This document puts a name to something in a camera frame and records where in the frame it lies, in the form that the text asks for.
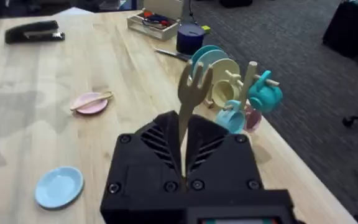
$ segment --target toy cup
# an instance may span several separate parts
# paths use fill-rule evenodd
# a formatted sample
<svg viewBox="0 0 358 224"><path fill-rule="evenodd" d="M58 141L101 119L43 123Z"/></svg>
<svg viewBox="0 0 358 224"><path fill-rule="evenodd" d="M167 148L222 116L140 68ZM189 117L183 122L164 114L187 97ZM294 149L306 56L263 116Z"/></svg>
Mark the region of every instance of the toy cup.
<svg viewBox="0 0 358 224"><path fill-rule="evenodd" d="M229 100L224 106L233 105L230 110L221 110L216 116L215 122L226 128L233 134L240 133L246 123L246 118L240 110L240 101Z"/></svg>
<svg viewBox="0 0 358 224"><path fill-rule="evenodd" d="M266 84L265 81L271 75L271 71L264 72L248 91L249 103L263 113L270 112L283 98L283 93L279 87Z"/></svg>
<svg viewBox="0 0 358 224"><path fill-rule="evenodd" d="M253 133L260 124L262 120L262 113L253 109L251 106L247 106L246 110L246 123L244 125L244 130L248 133Z"/></svg>
<svg viewBox="0 0 358 224"><path fill-rule="evenodd" d="M212 87L212 99L221 108L227 101L238 99L239 95L240 88L230 84L229 80L220 80Z"/></svg>

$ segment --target wooden toy fork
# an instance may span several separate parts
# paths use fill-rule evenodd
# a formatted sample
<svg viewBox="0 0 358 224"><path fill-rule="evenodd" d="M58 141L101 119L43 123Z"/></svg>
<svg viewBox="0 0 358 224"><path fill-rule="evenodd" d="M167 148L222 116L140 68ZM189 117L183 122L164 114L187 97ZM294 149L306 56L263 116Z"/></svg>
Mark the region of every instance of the wooden toy fork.
<svg viewBox="0 0 358 224"><path fill-rule="evenodd" d="M179 86L178 97L181 103L179 111L179 141L180 144L185 137L186 129L189 119L193 114L194 107L199 105L211 87L212 83L212 66L209 66L203 75L203 64L199 62L196 67L196 74L192 79L191 84L188 85L188 76L191 72L191 60L186 64L183 70ZM199 85L200 79L203 77L203 82Z"/></svg>

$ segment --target light blue plate on rack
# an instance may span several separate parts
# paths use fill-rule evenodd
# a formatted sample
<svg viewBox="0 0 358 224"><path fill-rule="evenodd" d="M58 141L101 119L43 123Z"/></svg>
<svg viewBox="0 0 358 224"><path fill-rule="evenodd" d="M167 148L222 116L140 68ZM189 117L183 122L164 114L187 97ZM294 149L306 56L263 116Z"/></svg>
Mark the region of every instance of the light blue plate on rack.
<svg viewBox="0 0 358 224"><path fill-rule="evenodd" d="M196 64L198 62L202 62L204 64L203 67L203 74L205 72L205 70L207 70L208 65L212 65L214 62L221 60L222 58L229 58L229 56L223 52L223 50L210 50L209 52L206 52L205 54L203 54L196 62ZM193 69L193 75L192 77L194 77L194 75L196 74L196 67Z"/></svg>
<svg viewBox="0 0 358 224"><path fill-rule="evenodd" d="M47 172L37 183L35 201L43 208L68 205L84 186L82 173L74 167L59 167Z"/></svg>
<svg viewBox="0 0 358 224"><path fill-rule="evenodd" d="M209 52L210 50L222 50L222 49L215 45L205 45L204 47L198 49L196 51L196 53L194 53L193 56L191 56L191 61L193 62L193 64L191 65L192 71L194 70L198 59L201 56L203 56L203 54L205 54L206 52Z"/></svg>

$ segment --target carpet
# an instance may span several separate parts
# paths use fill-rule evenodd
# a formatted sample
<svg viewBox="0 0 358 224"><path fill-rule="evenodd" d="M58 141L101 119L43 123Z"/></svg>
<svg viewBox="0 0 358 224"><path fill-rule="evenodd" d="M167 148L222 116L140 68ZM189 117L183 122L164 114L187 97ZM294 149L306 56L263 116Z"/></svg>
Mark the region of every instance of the carpet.
<svg viewBox="0 0 358 224"><path fill-rule="evenodd" d="M222 47L241 65L271 70L284 99L264 116L351 212L358 212L358 63L322 45L340 0L254 0L225 9L193 1L195 19L212 28L205 44Z"/></svg>

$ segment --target display screen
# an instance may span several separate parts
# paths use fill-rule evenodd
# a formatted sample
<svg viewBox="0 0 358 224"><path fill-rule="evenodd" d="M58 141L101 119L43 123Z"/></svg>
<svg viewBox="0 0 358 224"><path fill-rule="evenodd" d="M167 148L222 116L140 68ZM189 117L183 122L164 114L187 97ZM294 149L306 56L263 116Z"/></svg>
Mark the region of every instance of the display screen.
<svg viewBox="0 0 358 224"><path fill-rule="evenodd" d="M202 224L278 224L274 219L231 219L231 220L205 220Z"/></svg>

